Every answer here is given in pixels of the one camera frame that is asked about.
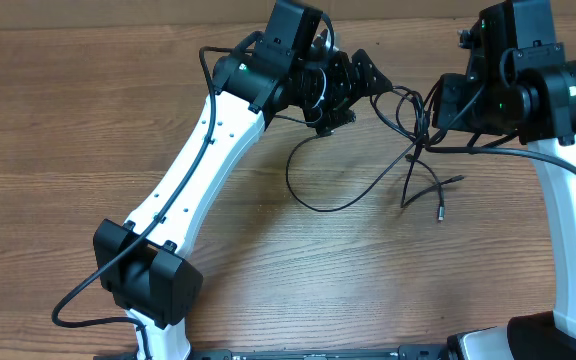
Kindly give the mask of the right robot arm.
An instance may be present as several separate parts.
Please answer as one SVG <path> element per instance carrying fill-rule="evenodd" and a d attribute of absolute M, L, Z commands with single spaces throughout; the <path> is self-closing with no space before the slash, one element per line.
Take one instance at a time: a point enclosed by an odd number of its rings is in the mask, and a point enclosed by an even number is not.
<path fill-rule="evenodd" d="M 555 265 L 552 310 L 450 337 L 451 359 L 576 359 L 576 60 L 568 60 L 546 1 L 504 1 L 459 34 L 470 53 L 464 74 L 448 73 L 433 98 L 433 126 L 489 135 L 467 154 L 530 159 L 545 202 Z"/>

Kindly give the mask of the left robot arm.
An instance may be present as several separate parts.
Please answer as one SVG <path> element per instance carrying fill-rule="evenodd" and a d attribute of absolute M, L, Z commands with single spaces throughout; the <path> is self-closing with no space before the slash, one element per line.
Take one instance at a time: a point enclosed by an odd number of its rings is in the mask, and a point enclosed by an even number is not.
<path fill-rule="evenodd" d="M 296 2 L 275 4 L 267 26 L 222 48 L 206 67 L 208 96 L 185 145 L 152 193 L 122 223 L 93 236 L 102 287 L 137 334 L 138 359 L 185 359 L 185 319 L 203 283 L 189 263 L 202 223 L 228 177 L 272 119 L 299 108 L 319 135 L 354 120 L 360 99 L 391 82 L 363 50 L 338 49 L 330 19 Z"/>

